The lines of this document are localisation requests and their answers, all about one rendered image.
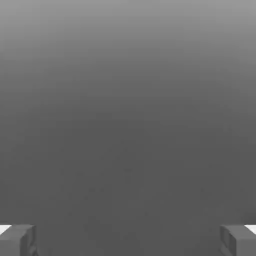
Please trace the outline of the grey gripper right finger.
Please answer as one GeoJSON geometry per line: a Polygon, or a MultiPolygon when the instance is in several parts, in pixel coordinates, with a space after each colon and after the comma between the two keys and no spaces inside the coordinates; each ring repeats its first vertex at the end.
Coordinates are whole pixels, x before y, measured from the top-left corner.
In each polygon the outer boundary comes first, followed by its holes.
{"type": "Polygon", "coordinates": [[[256,256],[256,224],[221,225],[219,235],[223,256],[256,256]]]}

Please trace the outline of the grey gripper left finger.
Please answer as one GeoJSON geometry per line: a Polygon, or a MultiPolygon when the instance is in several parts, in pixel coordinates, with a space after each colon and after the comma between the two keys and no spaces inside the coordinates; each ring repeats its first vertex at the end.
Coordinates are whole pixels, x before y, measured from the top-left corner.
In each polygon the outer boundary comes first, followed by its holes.
{"type": "Polygon", "coordinates": [[[0,224],[0,256],[38,256],[37,227],[0,224]]]}

